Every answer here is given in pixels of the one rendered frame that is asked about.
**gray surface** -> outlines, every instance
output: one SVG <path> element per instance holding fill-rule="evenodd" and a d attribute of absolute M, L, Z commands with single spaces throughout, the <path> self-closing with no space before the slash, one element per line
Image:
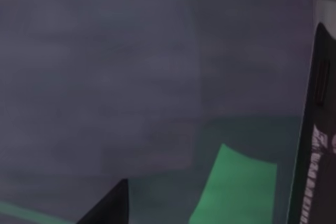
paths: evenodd
<path fill-rule="evenodd" d="M 75 220 L 119 177 L 190 165 L 201 111 L 302 112 L 311 0 L 0 0 L 0 11 L 4 200 Z"/>

